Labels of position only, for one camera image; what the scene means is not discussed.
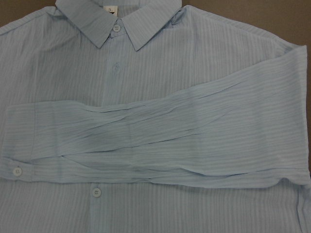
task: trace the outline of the shirt collar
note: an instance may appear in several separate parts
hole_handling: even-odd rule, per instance
[[[121,18],[126,32],[138,51],[181,8],[181,0],[102,0],[101,5],[142,3],[138,10]],[[109,37],[118,17],[91,0],[57,0],[57,8],[98,48]]]

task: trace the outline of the fabric fold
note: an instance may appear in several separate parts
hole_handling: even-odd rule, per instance
[[[285,178],[310,186],[306,56],[301,46],[160,99],[10,106],[0,175],[205,188],[269,187]],[[15,163],[31,177],[15,177]]]

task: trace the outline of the textured fabric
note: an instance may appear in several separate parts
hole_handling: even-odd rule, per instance
[[[0,232],[311,232],[305,46],[180,1],[56,6],[0,28]]]

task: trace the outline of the pointed collar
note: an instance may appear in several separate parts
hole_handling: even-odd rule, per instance
[[[126,32],[138,51],[181,8],[181,0],[57,0],[57,8],[98,48],[109,37],[118,17],[103,5],[140,5],[138,10],[121,18]]]

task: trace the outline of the button-up shirt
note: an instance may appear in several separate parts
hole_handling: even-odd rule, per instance
[[[179,0],[1,27],[0,232],[311,232],[306,59]]]

